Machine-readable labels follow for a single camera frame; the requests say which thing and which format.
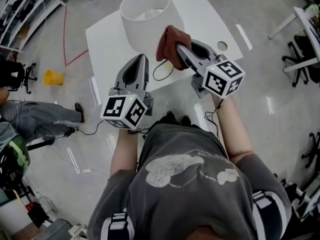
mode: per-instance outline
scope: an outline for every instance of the brown cloth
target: brown cloth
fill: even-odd
[[[187,67],[182,65],[179,60],[176,49],[177,43],[182,43],[191,50],[191,36],[172,25],[167,26],[160,38],[156,60],[160,62],[167,59],[177,70],[182,71]]]

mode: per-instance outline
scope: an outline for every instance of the red line on floor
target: red line on floor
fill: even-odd
[[[66,36],[66,19],[67,19],[67,6],[65,6],[65,11],[64,11],[64,21],[63,21],[63,58],[64,58],[64,66],[67,67],[69,66],[72,62],[76,61],[79,59],[82,55],[87,53],[89,50],[85,50],[84,52],[80,53],[77,57],[75,57],[73,60],[71,60],[67,64],[67,59],[66,59],[66,45],[65,45],[65,36]]]

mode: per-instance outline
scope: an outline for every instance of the gray floor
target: gray floor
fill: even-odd
[[[88,49],[85,30],[116,11],[121,1],[67,1],[66,63]],[[292,88],[293,73],[284,74],[282,71],[284,63],[281,56],[290,54],[287,43],[300,29],[297,23],[290,25],[271,41],[267,35],[292,13],[294,6],[303,7],[305,2],[208,1],[219,13],[243,53],[243,58],[237,63],[246,71],[246,77],[233,99],[256,153],[281,178],[286,177],[302,184],[312,170],[304,168],[306,161],[302,161],[300,156],[308,149],[309,133],[320,129],[319,86],[312,82],[309,85],[299,82],[296,88]],[[91,133],[100,122],[101,109],[101,106],[96,106],[91,89],[90,78],[94,74],[88,53],[65,67],[64,16],[65,8],[61,6],[47,20],[46,26],[42,25],[38,29],[25,47],[25,53],[19,56],[27,64],[37,63],[34,74],[39,80],[33,84],[31,95],[26,95],[23,90],[13,97],[43,102],[57,101],[66,108],[73,108],[75,102],[81,102],[87,114],[87,124],[81,126],[81,129]],[[252,43],[252,50],[248,49],[236,24],[243,27]],[[48,69],[65,74],[63,86],[44,86],[43,77]],[[145,125],[158,120],[167,110],[173,110],[179,116],[190,115],[195,123],[214,132],[213,125],[206,124],[201,118],[203,112],[212,111],[213,104],[208,97],[199,100],[190,88],[188,79],[154,91],[152,95],[155,97],[156,111],[152,118],[143,122]],[[61,138],[51,148],[44,147],[31,152],[31,165],[26,176],[37,191],[52,200],[63,218],[72,223],[87,224],[107,183],[116,141],[117,131],[106,123],[102,123],[93,136],[77,133],[69,138]],[[77,174],[73,165],[68,164],[71,163],[68,150],[72,152],[80,168],[91,168],[98,174]]]

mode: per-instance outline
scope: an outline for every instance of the white lampshade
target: white lampshade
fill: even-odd
[[[140,54],[155,56],[168,25],[185,26],[172,0],[123,0],[120,14],[131,47]]]

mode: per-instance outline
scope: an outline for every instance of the black and white cube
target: black and white cube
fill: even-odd
[[[245,74],[237,63],[224,60],[206,68],[202,87],[224,99],[239,89]]]
[[[146,111],[138,95],[114,95],[105,99],[100,118],[116,128],[135,130]]]

